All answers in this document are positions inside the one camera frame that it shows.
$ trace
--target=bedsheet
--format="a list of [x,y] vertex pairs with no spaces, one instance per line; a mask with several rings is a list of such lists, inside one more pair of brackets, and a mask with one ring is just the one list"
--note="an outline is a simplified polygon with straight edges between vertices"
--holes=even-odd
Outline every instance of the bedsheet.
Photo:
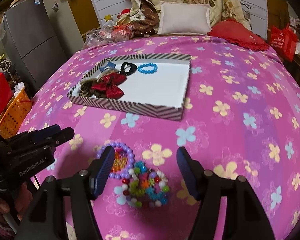
[[[66,97],[96,62],[139,53],[191,54],[181,122],[74,105]],[[74,139],[56,149],[55,163],[38,174],[39,182],[86,168],[110,140],[126,143],[136,160],[167,174],[171,197],[154,209],[131,207],[118,190],[122,182],[108,180],[92,203],[106,240],[187,238],[199,203],[178,170],[179,146],[219,176],[246,176],[276,239],[284,239],[300,217],[300,88],[273,49],[253,52],[209,36],[143,38],[86,49],[56,71],[34,101],[20,132],[56,123],[75,131]],[[223,199],[215,239],[222,236],[225,208]],[[72,225],[69,212],[67,222]]]

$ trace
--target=floral blanket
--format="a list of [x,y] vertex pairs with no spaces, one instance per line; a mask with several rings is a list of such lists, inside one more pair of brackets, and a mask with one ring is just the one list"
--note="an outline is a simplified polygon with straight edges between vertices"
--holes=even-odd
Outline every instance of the floral blanket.
[[[103,58],[141,53],[191,54],[180,122],[74,105],[67,98],[68,90]],[[103,239],[187,238],[199,203],[189,195],[178,169],[180,146],[219,176],[247,177],[276,239],[285,239],[300,218],[300,88],[272,48],[253,52],[220,38],[187,36],[86,49],[56,71],[34,101],[20,132],[56,123],[75,131],[71,141],[57,147],[55,163],[38,174],[39,182],[87,168],[110,140],[126,143],[137,161],[167,175],[168,203],[153,209],[133,207],[123,195],[122,182],[108,179],[103,194],[92,202]],[[222,237],[225,212],[223,199],[215,240]],[[69,212],[67,222],[73,224]]]

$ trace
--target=red bead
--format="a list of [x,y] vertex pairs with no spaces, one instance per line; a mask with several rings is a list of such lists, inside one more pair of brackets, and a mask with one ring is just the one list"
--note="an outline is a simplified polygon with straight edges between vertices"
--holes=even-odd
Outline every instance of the red bead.
[[123,180],[122,180],[122,183],[123,183],[123,184],[129,184],[129,182],[130,182],[129,179],[123,179]]

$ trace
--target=orange plastic basket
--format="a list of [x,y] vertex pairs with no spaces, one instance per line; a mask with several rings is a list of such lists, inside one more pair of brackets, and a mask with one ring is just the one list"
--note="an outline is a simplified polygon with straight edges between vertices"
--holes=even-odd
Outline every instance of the orange plastic basket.
[[16,135],[31,107],[28,95],[21,90],[0,120],[0,135],[5,139]]

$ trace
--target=white pillow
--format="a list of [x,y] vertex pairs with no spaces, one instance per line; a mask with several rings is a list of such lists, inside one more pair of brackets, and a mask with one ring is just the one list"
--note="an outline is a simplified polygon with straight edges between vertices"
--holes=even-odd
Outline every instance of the white pillow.
[[210,5],[160,1],[158,34],[206,35],[211,31]]

